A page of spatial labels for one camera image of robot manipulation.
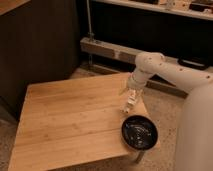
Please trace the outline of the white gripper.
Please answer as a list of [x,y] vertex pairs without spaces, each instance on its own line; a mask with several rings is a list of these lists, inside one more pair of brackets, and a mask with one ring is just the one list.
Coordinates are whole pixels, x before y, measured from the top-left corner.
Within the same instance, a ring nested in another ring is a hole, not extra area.
[[132,75],[130,75],[127,79],[127,87],[125,87],[124,89],[122,89],[119,92],[119,95],[122,95],[124,93],[126,93],[127,91],[129,91],[129,89],[132,90],[137,90],[136,91],[136,99],[137,101],[139,101],[142,97],[143,94],[143,90],[141,90],[144,86],[146,85],[145,82],[138,82],[134,79],[134,77]]

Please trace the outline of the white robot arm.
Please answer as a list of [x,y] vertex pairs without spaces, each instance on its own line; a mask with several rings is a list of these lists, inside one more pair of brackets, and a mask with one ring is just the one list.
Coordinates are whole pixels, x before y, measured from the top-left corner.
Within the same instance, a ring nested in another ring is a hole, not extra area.
[[173,171],[213,171],[213,73],[170,63],[162,53],[141,52],[136,55],[126,89],[141,91],[154,75],[187,93]]

